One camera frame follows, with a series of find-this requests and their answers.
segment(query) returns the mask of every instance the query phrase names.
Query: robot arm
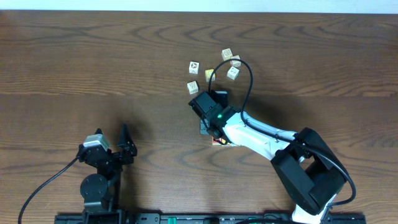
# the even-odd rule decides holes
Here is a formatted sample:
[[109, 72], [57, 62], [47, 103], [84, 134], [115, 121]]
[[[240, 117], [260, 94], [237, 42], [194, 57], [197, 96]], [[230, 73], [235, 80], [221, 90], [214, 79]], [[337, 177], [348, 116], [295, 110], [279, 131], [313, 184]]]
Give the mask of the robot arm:
[[[298, 145], [306, 145], [322, 150], [339, 167], [344, 167], [335, 157], [322, 138], [312, 129], [301, 132], [283, 131], [251, 118], [230, 105], [218, 101], [218, 94], [203, 92], [189, 102], [199, 117], [208, 123], [207, 132], [215, 139], [223, 138], [240, 146], [246, 146], [271, 161], [284, 187], [297, 204], [293, 221], [320, 223], [328, 205], [341, 190], [346, 179], [342, 173], [325, 158], [318, 157]], [[314, 162], [303, 170], [300, 163], [314, 157]]]

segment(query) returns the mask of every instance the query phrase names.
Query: white wall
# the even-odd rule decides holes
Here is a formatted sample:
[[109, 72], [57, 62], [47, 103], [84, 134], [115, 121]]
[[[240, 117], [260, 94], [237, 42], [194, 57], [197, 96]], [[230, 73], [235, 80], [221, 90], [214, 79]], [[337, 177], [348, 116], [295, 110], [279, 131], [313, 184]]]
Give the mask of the white wall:
[[0, 0], [0, 9], [398, 13], [398, 0]]

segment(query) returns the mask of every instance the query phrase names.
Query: wooden block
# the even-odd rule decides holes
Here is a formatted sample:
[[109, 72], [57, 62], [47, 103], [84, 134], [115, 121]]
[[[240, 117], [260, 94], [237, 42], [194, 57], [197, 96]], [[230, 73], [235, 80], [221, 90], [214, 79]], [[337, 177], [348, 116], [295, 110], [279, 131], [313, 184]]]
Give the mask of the wooden block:
[[224, 49], [221, 52], [221, 56], [223, 56], [223, 60], [230, 59], [233, 56], [231, 49]]
[[229, 70], [228, 73], [226, 74], [227, 77], [230, 77], [231, 79], [235, 80], [236, 77], [239, 75], [239, 69], [235, 68], [232, 66]]
[[198, 71], [199, 71], [199, 63], [198, 62], [191, 62], [189, 64], [189, 73], [198, 74]]
[[199, 87], [196, 81], [190, 82], [187, 84], [189, 94], [194, 94], [199, 92]]
[[[214, 69], [209, 69], [209, 70], [205, 71], [205, 73], [206, 73], [206, 82], [208, 82], [210, 80], [210, 76], [213, 73], [213, 71], [214, 71]], [[213, 77], [211, 78], [211, 81], [215, 81], [215, 80], [216, 80], [216, 73], [214, 73]]]
[[[237, 56], [232, 56], [231, 58], [236, 58], [236, 59], [241, 59], [238, 55]], [[241, 62], [239, 61], [230, 61], [231, 65], [234, 67], [240, 67], [241, 66]]]

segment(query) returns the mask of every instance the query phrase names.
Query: wooden table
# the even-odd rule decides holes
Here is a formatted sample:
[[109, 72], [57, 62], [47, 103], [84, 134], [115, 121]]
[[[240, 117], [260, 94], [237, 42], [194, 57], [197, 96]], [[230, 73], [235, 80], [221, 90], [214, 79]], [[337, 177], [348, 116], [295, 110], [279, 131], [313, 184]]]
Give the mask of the wooden table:
[[[344, 14], [0, 12], [0, 223], [68, 164], [101, 128], [115, 149], [122, 123], [138, 146], [123, 172], [129, 209], [255, 213], [294, 203], [265, 158], [212, 146], [187, 105], [187, 83], [231, 48], [254, 71], [246, 111], [282, 129], [318, 131], [358, 196], [335, 212], [368, 223], [398, 215], [398, 18]], [[198, 75], [188, 73], [200, 62]], [[240, 105], [249, 76], [218, 72], [213, 87]], [[76, 163], [31, 201], [24, 223], [79, 213]], [[338, 199], [348, 198], [346, 184]]]

